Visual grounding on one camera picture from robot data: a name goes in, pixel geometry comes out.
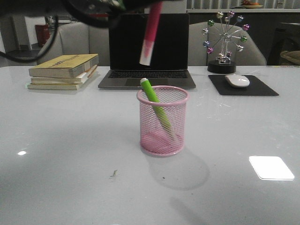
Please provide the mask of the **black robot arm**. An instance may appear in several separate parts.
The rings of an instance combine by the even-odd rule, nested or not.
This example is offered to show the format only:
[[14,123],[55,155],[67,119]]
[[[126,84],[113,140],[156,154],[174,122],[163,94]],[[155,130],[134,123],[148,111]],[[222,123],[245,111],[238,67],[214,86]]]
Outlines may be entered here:
[[107,28],[108,22],[96,19],[96,15],[119,17],[160,2],[160,0],[2,0],[0,16],[59,17],[69,14],[89,26]]

